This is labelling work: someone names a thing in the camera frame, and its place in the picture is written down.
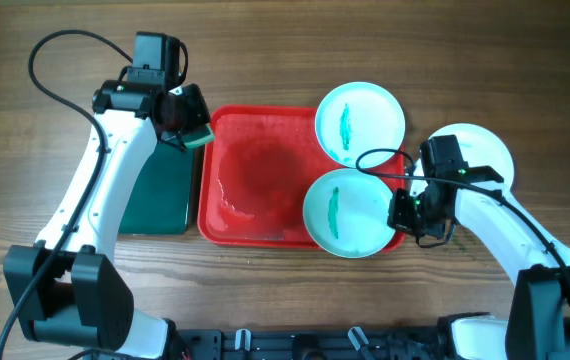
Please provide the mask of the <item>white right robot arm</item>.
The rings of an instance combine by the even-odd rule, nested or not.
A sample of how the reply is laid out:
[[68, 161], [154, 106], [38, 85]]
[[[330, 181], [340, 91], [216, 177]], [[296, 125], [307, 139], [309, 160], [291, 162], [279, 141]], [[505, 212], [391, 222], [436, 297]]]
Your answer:
[[570, 359], [570, 248], [555, 239], [489, 166], [427, 170], [419, 194], [395, 191], [388, 224], [445, 244], [460, 225], [478, 237], [514, 284], [509, 317], [446, 318], [453, 359]]

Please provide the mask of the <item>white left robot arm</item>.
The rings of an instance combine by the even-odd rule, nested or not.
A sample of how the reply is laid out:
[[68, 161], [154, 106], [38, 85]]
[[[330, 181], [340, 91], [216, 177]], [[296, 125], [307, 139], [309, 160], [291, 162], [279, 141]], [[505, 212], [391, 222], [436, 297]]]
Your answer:
[[107, 81], [88, 116], [92, 130], [58, 211], [31, 246], [13, 245], [3, 264], [14, 325], [35, 342], [84, 354], [172, 359], [184, 348], [173, 321], [148, 315], [114, 265], [121, 220], [141, 170], [158, 144], [190, 149], [210, 142], [210, 116], [196, 84]]

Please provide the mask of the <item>green scrubbing sponge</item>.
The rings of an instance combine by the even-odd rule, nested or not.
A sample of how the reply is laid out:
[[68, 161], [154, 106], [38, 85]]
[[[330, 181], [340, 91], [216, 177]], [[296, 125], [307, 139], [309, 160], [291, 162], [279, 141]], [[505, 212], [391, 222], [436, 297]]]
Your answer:
[[214, 140], [214, 132], [209, 123], [201, 125], [182, 135], [182, 142], [186, 148], [195, 149]]

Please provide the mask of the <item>white plate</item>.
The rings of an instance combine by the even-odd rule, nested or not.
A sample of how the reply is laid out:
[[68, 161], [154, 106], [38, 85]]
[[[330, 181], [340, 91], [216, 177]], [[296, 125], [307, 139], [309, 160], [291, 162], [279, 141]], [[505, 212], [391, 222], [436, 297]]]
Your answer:
[[380, 179], [343, 168], [319, 177], [303, 202], [303, 222], [312, 240], [342, 258], [380, 252], [395, 231], [386, 224], [393, 192]]
[[403, 143], [406, 122], [389, 91], [369, 82], [350, 82], [322, 99], [314, 129], [331, 159], [345, 167], [367, 169], [392, 158]]
[[457, 123], [447, 125], [429, 139], [438, 136], [455, 135], [462, 158], [470, 167], [490, 166], [504, 179], [476, 182], [474, 186], [487, 190], [501, 190], [506, 197], [512, 197], [512, 185], [515, 178], [515, 165], [512, 156], [503, 141], [493, 132], [475, 124]]

